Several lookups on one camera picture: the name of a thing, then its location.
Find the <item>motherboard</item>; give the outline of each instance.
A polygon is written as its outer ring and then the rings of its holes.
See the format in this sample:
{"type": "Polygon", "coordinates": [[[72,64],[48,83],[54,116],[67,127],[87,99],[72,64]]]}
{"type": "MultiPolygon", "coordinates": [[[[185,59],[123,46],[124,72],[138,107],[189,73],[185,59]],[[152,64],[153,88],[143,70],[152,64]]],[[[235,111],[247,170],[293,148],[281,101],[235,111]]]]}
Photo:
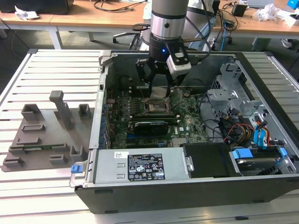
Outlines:
{"type": "Polygon", "coordinates": [[[135,98],[129,91],[107,95],[112,149],[179,147],[208,139],[190,89],[177,88],[166,98],[135,98]]]}

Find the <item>metal slatted table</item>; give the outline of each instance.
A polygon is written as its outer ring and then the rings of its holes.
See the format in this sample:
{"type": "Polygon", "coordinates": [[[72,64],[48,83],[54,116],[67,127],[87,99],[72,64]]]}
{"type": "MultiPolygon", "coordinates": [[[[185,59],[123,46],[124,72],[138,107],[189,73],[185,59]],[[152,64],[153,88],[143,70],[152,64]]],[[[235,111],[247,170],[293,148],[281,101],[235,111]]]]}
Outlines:
{"type": "MultiPolygon", "coordinates": [[[[54,108],[49,101],[50,92],[62,90],[70,108],[81,103],[94,107],[100,76],[99,53],[99,50],[39,50],[27,54],[0,97],[0,166],[21,123],[24,104],[54,108]]],[[[245,55],[298,127],[299,92],[293,78],[273,57],[263,53],[245,55]]],[[[69,168],[0,171],[0,223],[228,224],[242,216],[249,218],[242,223],[285,224],[295,223],[299,218],[299,190],[270,203],[94,215],[69,187],[69,177],[69,168]]]]}

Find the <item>wooden desk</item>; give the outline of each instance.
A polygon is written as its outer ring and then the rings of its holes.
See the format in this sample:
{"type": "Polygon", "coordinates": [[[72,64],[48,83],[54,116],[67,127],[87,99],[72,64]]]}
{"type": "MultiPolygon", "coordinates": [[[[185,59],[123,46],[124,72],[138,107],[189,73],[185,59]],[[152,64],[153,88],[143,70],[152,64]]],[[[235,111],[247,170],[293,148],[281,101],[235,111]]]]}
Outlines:
{"type": "MultiPolygon", "coordinates": [[[[220,9],[228,2],[234,2],[232,0],[222,0],[220,3],[220,9]]],[[[276,0],[276,7],[280,9],[287,9],[287,0],[276,0]]],[[[232,7],[229,7],[225,11],[231,13],[232,7]]],[[[253,17],[256,9],[250,8],[245,11],[243,17],[236,17],[239,25],[234,30],[232,36],[244,36],[244,37],[266,37],[266,38],[285,38],[285,39],[297,39],[299,36],[299,26],[288,26],[284,21],[277,18],[277,21],[258,21],[253,17]]],[[[224,18],[227,20],[235,21],[235,19],[227,13],[224,13],[224,18]]],[[[221,23],[219,16],[217,16],[217,22],[213,31],[219,31],[221,23]]]]}
{"type": "MultiPolygon", "coordinates": [[[[132,3],[107,2],[103,7],[106,9],[117,9],[130,4],[132,3]]],[[[134,24],[143,22],[142,15],[145,5],[137,5],[133,12],[108,13],[97,10],[89,0],[75,0],[68,15],[54,15],[50,25],[131,29],[134,24]]]]}
{"type": "MultiPolygon", "coordinates": [[[[233,0],[222,0],[220,8],[233,0]]],[[[109,2],[104,4],[104,8],[115,9],[127,6],[132,3],[109,2]]],[[[285,9],[287,0],[276,0],[276,5],[285,9]]],[[[49,32],[55,49],[61,49],[62,42],[59,31],[85,31],[89,32],[90,40],[93,40],[92,32],[132,32],[134,24],[143,22],[142,14],[146,4],[140,4],[135,7],[135,11],[127,13],[107,13],[97,10],[89,0],[75,0],[68,15],[40,14],[40,19],[22,21],[15,14],[2,14],[1,18],[10,26],[11,29],[30,29],[46,30],[49,32]]],[[[297,39],[299,26],[289,27],[283,21],[259,22],[252,18],[256,9],[248,9],[243,17],[237,17],[239,26],[234,30],[232,36],[261,37],[261,38],[285,38],[297,39]]],[[[226,19],[234,20],[233,17],[224,13],[226,19]]],[[[217,23],[213,29],[216,35],[220,28],[220,19],[217,16],[217,23]]],[[[0,29],[7,27],[0,22],[0,29]]]]}
{"type": "Polygon", "coordinates": [[[21,20],[19,17],[17,17],[14,13],[1,13],[0,12],[0,18],[6,23],[6,24],[14,24],[14,25],[50,25],[50,20],[53,18],[53,14],[38,14],[39,18],[37,19],[31,19],[31,20],[21,20]]]}

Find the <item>warning label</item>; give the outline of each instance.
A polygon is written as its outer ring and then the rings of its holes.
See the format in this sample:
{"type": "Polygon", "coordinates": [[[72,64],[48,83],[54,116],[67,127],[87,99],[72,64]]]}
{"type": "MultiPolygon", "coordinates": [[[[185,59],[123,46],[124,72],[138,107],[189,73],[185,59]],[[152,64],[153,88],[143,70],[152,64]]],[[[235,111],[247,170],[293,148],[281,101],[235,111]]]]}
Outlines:
{"type": "Polygon", "coordinates": [[[129,181],[165,180],[162,154],[128,155],[129,181]]]}

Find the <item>barcode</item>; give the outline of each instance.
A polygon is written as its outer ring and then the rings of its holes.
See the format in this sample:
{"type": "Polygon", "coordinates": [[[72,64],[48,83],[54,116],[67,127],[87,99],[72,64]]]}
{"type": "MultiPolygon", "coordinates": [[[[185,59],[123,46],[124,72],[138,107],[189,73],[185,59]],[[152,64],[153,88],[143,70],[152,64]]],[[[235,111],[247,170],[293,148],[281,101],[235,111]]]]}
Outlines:
{"type": "Polygon", "coordinates": [[[161,172],[161,173],[156,173],[155,176],[164,176],[164,172],[161,172]]]}
{"type": "Polygon", "coordinates": [[[124,159],[128,157],[129,152],[114,152],[115,159],[124,159]]]}

